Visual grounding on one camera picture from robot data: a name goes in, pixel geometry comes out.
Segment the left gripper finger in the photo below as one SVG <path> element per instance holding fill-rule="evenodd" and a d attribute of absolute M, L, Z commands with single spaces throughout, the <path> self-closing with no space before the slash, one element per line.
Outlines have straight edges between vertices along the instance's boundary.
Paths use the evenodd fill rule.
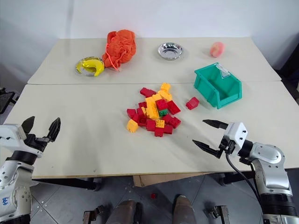
<path fill-rule="evenodd" d="M 46 136 L 46 139 L 48 142 L 54 142 L 60 132 L 60 126 L 61 126 L 61 120 L 58 117 L 55 119 L 52 124 L 49 127 L 48 135 Z"/>
<path fill-rule="evenodd" d="M 34 121 L 35 121 L 35 116 L 31 116 L 29 118 L 27 118 L 26 120 L 23 121 L 22 123 L 22 128 L 25 132 L 25 134 L 29 134 L 33 125 L 34 125 Z"/>

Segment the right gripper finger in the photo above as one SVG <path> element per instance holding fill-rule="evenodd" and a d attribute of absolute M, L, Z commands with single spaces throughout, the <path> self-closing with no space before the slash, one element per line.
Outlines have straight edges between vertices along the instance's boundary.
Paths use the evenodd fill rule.
<path fill-rule="evenodd" d="M 221 129 L 224 129 L 226 130 L 227 128 L 227 123 L 224 123 L 224 122 L 221 122 L 221 121 L 218 121 L 218 120 L 211 120 L 211 119 L 205 119 L 205 120 L 202 120 L 204 123 L 214 127 L 214 128 L 221 128 Z"/>
<path fill-rule="evenodd" d="M 209 154 L 213 155 L 214 157 L 216 157 L 218 159 L 221 157 L 221 151 L 220 150 L 214 150 L 209 145 L 207 145 L 203 142 L 197 141 L 197 140 L 192 140 L 192 141 L 196 146 L 198 146 L 204 152 L 209 153 Z"/>

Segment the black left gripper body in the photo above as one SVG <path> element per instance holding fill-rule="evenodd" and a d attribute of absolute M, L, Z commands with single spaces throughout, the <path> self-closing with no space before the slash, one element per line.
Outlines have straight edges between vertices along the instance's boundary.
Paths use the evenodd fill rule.
<path fill-rule="evenodd" d="M 50 142 L 50 139 L 47 137 L 37 138 L 35 134 L 28 134 L 24 143 L 34 149 L 37 149 L 40 152 L 44 152 L 47 144 Z"/>

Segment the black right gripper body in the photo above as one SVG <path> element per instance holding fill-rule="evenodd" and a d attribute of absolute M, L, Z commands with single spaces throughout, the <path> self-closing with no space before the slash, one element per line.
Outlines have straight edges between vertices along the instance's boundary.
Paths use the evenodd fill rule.
<path fill-rule="evenodd" d="M 219 145 L 219 150 L 221 153 L 233 154 L 235 151 L 236 143 L 234 140 L 230 140 L 228 137 L 223 136 Z"/>

